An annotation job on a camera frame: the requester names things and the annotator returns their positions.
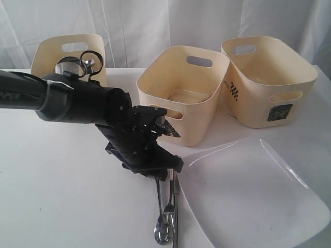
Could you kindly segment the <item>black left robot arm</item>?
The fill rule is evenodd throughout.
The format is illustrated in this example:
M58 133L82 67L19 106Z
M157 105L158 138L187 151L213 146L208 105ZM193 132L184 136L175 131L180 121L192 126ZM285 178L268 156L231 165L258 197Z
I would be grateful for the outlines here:
M1 71L1 108L32 110L44 121L93 124L108 140L106 151L133 173L165 180L169 169L180 172L184 165L157 143L163 135L178 137L165 118L167 110L133 105L120 88L73 74L39 78Z

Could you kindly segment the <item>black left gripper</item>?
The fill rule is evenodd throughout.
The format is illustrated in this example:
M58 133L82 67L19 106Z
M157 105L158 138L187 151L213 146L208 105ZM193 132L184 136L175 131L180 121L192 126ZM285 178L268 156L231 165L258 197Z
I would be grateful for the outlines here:
M105 125L96 127L109 141L108 151L123 162L124 169L159 180L167 179L166 169L178 173L182 171L182 158L158 146L156 139L162 135L159 130L139 125L124 128Z

